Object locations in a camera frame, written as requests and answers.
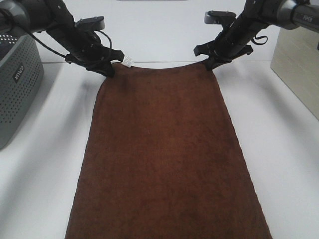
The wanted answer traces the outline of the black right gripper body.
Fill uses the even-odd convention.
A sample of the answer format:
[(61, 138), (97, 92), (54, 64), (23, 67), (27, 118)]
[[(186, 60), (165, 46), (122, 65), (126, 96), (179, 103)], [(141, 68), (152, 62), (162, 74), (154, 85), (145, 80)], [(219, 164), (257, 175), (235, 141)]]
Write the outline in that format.
[(253, 49), (248, 42), (269, 25), (241, 13), (231, 25), (221, 26), (222, 31), (214, 40), (194, 48), (195, 56), (204, 54), (208, 58), (224, 61), (224, 64), (230, 63), (238, 57), (251, 54)]

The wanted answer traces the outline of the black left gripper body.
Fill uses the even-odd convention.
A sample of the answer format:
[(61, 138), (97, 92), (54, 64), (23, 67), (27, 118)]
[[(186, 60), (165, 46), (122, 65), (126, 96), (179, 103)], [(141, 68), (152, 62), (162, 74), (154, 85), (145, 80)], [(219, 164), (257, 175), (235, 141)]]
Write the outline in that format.
[(103, 46), (96, 34), (103, 34), (102, 30), (84, 32), (77, 29), (75, 23), (59, 23), (46, 30), (46, 33), (69, 52), (64, 57), (67, 63), (75, 63), (88, 71), (93, 71), (93, 67), (98, 63), (124, 60), (124, 53), (113, 49), (111, 41), (108, 47)]

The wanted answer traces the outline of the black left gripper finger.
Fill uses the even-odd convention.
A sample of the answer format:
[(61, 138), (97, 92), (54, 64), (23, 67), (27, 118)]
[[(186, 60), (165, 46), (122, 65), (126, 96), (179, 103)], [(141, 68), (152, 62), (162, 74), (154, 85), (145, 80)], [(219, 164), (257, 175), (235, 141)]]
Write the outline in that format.
[(115, 70), (110, 62), (98, 63), (93, 67), (93, 71), (106, 77), (114, 77)]

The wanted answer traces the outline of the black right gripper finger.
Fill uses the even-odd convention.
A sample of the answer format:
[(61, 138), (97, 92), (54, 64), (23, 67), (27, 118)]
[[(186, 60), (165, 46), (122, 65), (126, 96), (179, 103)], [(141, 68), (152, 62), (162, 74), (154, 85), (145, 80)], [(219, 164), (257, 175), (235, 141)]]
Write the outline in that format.
[(214, 58), (207, 58), (204, 61), (205, 68), (208, 71), (211, 71), (211, 70), (213, 70), (213, 69), (215, 69), (223, 64), (224, 64), (224, 61), (215, 60)]

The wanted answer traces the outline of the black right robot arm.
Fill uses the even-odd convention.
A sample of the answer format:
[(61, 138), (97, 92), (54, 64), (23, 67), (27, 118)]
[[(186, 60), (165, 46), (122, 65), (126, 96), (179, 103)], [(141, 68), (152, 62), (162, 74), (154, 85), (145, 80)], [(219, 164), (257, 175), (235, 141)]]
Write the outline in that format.
[(319, 7), (308, 0), (248, 0), (240, 15), (230, 11), (206, 12), (206, 24), (218, 24), (222, 31), (217, 37), (194, 48), (195, 56), (207, 55), (207, 70), (213, 70), (233, 60), (250, 55), (257, 34), (270, 25), (287, 30), (303, 27), (319, 30)]

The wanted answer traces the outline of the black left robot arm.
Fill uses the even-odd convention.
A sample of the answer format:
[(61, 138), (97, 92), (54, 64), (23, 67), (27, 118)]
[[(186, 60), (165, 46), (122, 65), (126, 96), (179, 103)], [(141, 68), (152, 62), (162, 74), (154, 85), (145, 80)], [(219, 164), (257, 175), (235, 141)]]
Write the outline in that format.
[(113, 77), (112, 61), (122, 62), (124, 53), (103, 46), (98, 33), (105, 28), (104, 17), (75, 21), (62, 0), (2, 0), (0, 31), (14, 37), (46, 32), (68, 51), (64, 60), (88, 71)]

